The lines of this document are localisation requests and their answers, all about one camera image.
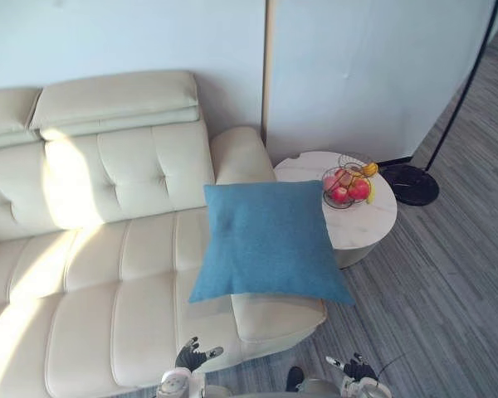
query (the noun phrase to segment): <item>red apple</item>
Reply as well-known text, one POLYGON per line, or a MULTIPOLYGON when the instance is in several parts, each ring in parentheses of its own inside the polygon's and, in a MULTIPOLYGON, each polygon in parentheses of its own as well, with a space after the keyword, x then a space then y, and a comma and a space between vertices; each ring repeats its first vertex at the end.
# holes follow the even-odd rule
POLYGON ((332 192, 332 200, 337 203, 346 203, 349 201, 349 194, 347 193, 347 188, 339 187, 332 192))
POLYGON ((323 178, 323 189, 325 191, 333 191, 337 187, 339 187, 339 184, 338 179, 335 176, 323 178))
POLYGON ((343 187, 348 187, 352 182, 352 175, 344 168, 339 168, 334 175, 339 180, 339 184, 343 187))
POLYGON ((352 197, 356 201, 367 199, 370 192, 371 187, 363 178, 358 178, 357 180, 355 180, 352 187, 349 188, 350 197, 352 197))

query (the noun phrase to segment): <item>floor lamp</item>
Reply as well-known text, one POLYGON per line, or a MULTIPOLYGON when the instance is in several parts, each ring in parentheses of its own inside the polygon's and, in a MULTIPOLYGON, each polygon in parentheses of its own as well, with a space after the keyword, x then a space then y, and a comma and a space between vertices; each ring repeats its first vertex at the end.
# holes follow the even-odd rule
POLYGON ((452 116, 448 121, 448 124, 442 133, 441 139, 433 151, 432 157, 430 158, 426 168, 421 169, 409 164, 398 164, 385 167, 382 170, 381 173, 383 177, 388 181, 398 201, 412 206, 426 206, 437 199, 437 196, 439 195, 439 186, 437 185, 435 179, 428 174, 428 170, 430 170, 433 161, 439 153, 439 149, 441 149, 442 144, 447 138, 448 132, 450 131, 463 101, 465 100, 466 94, 471 87, 478 65, 481 62, 481 58, 483 57, 483 53, 485 52, 489 41, 492 26, 494 25, 497 13, 498 0, 495 0, 491 11, 491 17, 489 18, 489 24, 487 25, 476 60, 474 61, 474 66, 466 79, 465 87, 463 88, 459 100, 457 101, 456 108, 452 112, 452 116))

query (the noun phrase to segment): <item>blue throw pillow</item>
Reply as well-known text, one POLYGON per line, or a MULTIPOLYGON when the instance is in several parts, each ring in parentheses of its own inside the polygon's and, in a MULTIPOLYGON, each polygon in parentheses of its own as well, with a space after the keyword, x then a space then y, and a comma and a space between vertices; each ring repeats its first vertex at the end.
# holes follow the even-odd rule
POLYGON ((190 302, 299 294, 354 303, 321 209, 321 181, 205 186, 211 240, 190 302))

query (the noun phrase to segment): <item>round side table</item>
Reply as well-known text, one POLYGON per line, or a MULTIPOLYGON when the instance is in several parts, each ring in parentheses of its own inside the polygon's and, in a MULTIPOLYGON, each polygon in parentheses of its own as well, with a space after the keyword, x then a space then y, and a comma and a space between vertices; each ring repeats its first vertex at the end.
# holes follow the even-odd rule
MULTIPOLYGON (((287 158, 275 167, 278 181, 320 180, 326 170, 338 166, 339 153, 304 152, 287 158)), ((347 209, 334 209, 322 201, 326 228, 338 266, 343 269, 360 261, 393 228, 397 201, 380 174, 371 178, 375 195, 372 203, 355 203, 347 209)))

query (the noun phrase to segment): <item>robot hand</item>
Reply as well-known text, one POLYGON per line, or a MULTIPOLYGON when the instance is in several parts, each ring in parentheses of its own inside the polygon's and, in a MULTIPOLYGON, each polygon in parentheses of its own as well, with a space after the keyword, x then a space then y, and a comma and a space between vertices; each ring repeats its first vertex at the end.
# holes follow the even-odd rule
POLYGON ((196 352, 195 350, 199 347, 197 341, 197 337, 192 337, 184 347, 181 348, 181 351, 179 351, 177 359, 175 360, 175 367, 186 367, 192 372, 209 359, 219 357, 223 354, 222 347, 215 347, 207 352, 196 352))
POLYGON ((358 359, 359 362, 351 359, 349 363, 341 363, 332 357, 326 357, 326 361, 330 365, 334 365, 341 369, 345 375, 352 377, 355 381, 360 381, 364 377, 370 377, 371 379, 378 380, 373 368, 367 363, 367 361, 364 360, 361 354, 355 352, 354 357, 358 359))

